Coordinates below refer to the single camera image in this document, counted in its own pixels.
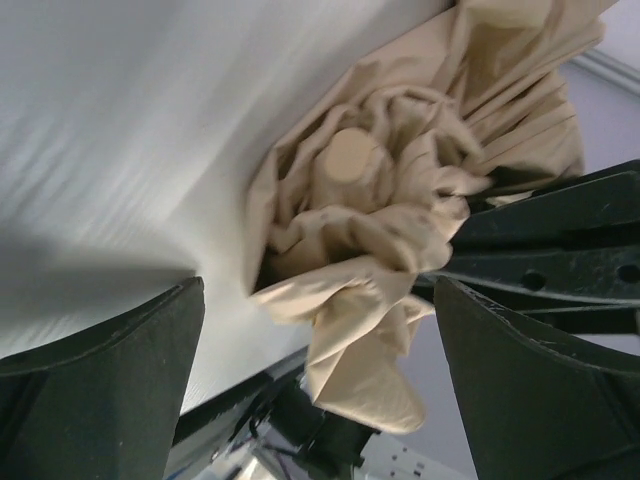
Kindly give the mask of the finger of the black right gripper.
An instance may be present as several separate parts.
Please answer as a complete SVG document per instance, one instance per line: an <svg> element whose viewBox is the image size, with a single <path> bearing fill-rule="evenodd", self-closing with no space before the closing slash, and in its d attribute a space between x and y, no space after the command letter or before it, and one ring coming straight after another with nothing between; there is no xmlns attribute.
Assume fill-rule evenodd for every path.
<svg viewBox="0 0 640 480"><path fill-rule="evenodd" d="M578 251L639 244L639 161L507 205L477 211L454 236L456 256Z"/></svg>
<svg viewBox="0 0 640 480"><path fill-rule="evenodd" d="M639 246L454 254L423 273L414 293L431 301L440 277L561 330L639 328Z"/></svg>

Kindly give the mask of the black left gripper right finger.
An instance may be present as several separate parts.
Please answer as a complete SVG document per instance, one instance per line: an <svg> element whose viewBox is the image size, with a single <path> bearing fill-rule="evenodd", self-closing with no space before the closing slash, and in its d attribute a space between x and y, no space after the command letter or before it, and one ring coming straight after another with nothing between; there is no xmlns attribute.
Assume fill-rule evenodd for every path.
<svg viewBox="0 0 640 480"><path fill-rule="evenodd" d="M639 359L435 286L437 323L481 479L636 479Z"/></svg>

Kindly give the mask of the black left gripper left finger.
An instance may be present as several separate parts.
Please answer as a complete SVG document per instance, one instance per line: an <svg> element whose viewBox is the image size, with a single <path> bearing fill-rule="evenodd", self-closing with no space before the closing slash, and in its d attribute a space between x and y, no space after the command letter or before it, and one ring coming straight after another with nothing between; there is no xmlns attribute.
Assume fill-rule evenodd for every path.
<svg viewBox="0 0 640 480"><path fill-rule="evenodd" d="M2 359L2 478L162 478L203 319L195 277Z"/></svg>

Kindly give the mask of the beige folding umbrella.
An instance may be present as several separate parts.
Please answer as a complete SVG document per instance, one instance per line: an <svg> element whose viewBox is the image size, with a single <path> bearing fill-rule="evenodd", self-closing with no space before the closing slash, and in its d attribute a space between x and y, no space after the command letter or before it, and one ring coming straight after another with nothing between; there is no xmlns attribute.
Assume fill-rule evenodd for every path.
<svg viewBox="0 0 640 480"><path fill-rule="evenodd" d="M426 413L396 361L432 306L469 203L580 176L558 68L604 36L606 1L459 1L357 61L266 155L246 197L245 282L308 323L312 403L392 434Z"/></svg>

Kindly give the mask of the right aluminium corner post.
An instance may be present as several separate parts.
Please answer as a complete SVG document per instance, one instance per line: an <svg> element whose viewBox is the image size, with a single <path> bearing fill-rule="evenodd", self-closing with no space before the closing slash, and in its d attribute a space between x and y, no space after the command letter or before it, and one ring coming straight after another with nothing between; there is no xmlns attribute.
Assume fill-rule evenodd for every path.
<svg viewBox="0 0 640 480"><path fill-rule="evenodd" d="M571 63L636 97L640 94L639 70L599 50L589 50Z"/></svg>

